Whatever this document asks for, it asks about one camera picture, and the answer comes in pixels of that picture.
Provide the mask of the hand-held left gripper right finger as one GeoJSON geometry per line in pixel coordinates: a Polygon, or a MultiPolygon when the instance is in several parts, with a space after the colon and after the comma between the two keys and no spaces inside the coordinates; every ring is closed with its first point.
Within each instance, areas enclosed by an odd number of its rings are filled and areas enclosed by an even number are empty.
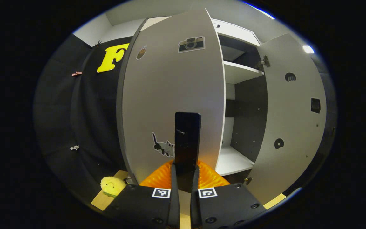
{"type": "Polygon", "coordinates": [[[244,229],[267,209],[242,183],[230,184],[198,161],[193,177],[190,216],[193,229],[244,229]]]}

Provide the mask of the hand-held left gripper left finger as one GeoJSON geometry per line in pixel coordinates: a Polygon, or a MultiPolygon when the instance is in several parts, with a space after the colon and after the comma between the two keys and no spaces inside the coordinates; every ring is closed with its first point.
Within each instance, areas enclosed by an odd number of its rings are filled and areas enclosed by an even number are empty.
{"type": "Polygon", "coordinates": [[[128,184],[105,209],[116,229],[178,229],[180,206],[174,161],[147,178],[150,184],[128,184]]]}

